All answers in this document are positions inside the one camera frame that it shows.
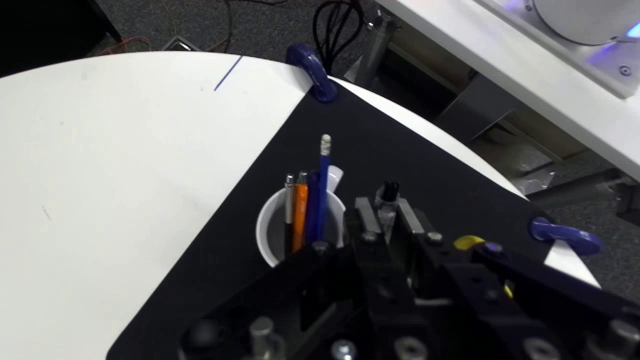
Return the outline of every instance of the white table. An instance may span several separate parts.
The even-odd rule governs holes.
[[[341,86],[518,195],[430,122]],[[307,88],[285,65],[177,53],[0,80],[0,359],[104,359]]]
[[[377,4],[640,180],[640,95],[616,99],[475,0]]]

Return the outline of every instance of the cable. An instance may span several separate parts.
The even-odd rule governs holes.
[[[350,17],[356,14],[356,30],[343,42],[341,30],[348,24]],[[327,74],[331,74],[335,58],[350,47],[364,29],[364,13],[360,0],[325,0],[314,13],[314,42],[320,57],[320,63]]]

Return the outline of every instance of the white object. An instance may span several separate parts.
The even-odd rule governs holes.
[[[606,45],[624,38],[640,23],[637,0],[534,0],[543,23],[578,45]]]
[[[335,231],[338,231],[338,239],[335,245],[338,248],[343,247],[343,204],[341,200],[334,195],[334,193],[325,193],[325,203],[327,203],[327,215],[334,219],[335,222]],[[261,206],[260,215],[258,215],[258,222],[256,222],[256,245],[258,251],[264,258],[264,263],[267,266],[275,266],[280,261],[273,257],[269,245],[267,245],[267,224],[272,222],[273,215],[278,209],[283,206],[283,188],[278,191],[275,195],[272,195],[265,204]]]
[[[327,166],[325,191],[335,193],[343,173],[338,166]]]
[[[236,63],[139,53],[0,80],[2,360],[106,356],[309,88],[298,68]],[[518,195],[425,120],[348,88]]]
[[[335,188],[338,188],[341,176],[343,176],[341,168],[327,166],[325,200],[327,200],[327,213],[329,213],[329,216],[334,219],[334,222],[338,227],[335,229],[338,231],[338,239],[335,239],[338,247],[343,247],[343,241],[341,241],[341,236],[343,236],[343,219],[341,216],[343,216],[345,206],[335,197]],[[285,197],[283,193],[285,191],[281,188],[275,195],[272,195],[264,203],[264,206],[261,206],[261,211],[258,215],[258,220],[256,220],[256,245],[258,245],[258,251],[260,251],[264,263],[267,266],[272,266],[272,269],[278,265],[278,258],[273,257],[273,252],[272,252],[272,248],[267,245],[267,224],[272,222],[272,216],[275,215],[275,211],[283,206],[283,197]]]

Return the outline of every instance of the white cup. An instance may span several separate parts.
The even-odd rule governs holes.
[[[334,195],[338,184],[341,180],[341,170],[335,166],[327,168],[327,191],[325,191],[325,203],[327,203],[327,216],[335,224],[338,239],[334,241],[338,248],[341,248],[343,241],[343,204],[341,200]],[[283,209],[283,188],[272,195],[265,204],[261,206],[256,222],[256,245],[258,251],[267,266],[275,266],[280,261],[273,257],[269,242],[267,242],[267,224],[272,222],[273,215],[278,209]]]

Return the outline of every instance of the pen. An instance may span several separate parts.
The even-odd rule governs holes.
[[[324,241],[324,220],[325,220],[325,182],[327,182],[327,164],[331,154],[331,136],[324,135],[320,138],[320,170],[315,176],[315,224],[312,242]]]
[[[318,174],[315,173],[307,173],[305,174],[305,186],[307,186],[307,200],[305,200],[305,220],[303,220],[303,242],[312,245],[315,239],[315,203],[318,203],[318,195],[315,195],[315,184],[318,184]]]
[[[293,186],[293,241],[291,241],[291,255],[303,248],[305,203],[307,203],[305,173],[300,173],[298,180],[296,180],[296,186]]]
[[[291,255],[293,236],[293,176],[287,174],[283,180],[283,257]]]

